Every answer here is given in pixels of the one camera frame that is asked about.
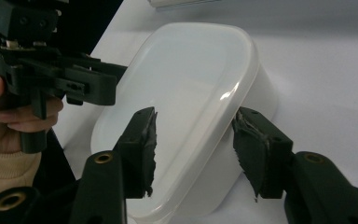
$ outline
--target white lid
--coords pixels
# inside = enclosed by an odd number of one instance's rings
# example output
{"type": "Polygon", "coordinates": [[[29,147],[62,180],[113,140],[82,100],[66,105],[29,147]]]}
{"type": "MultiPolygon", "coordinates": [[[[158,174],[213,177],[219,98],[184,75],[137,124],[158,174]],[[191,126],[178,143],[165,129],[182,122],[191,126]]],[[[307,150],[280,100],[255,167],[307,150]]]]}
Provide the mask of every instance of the white lid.
{"type": "Polygon", "coordinates": [[[117,86],[116,105],[103,111],[91,138],[93,153],[110,150],[133,113],[149,106],[158,112],[153,195],[127,200],[130,217],[156,222],[174,212],[229,126],[258,67],[253,41],[237,27],[172,23],[145,41],[117,86]]]}

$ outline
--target sleeve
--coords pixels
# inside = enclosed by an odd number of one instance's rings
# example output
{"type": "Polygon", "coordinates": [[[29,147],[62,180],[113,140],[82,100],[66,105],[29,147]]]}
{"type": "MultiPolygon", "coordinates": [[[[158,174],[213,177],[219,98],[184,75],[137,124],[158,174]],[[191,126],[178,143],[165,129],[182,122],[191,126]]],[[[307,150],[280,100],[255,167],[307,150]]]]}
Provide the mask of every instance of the sleeve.
{"type": "Polygon", "coordinates": [[[0,192],[15,187],[32,186],[41,153],[0,154],[0,192]]]}

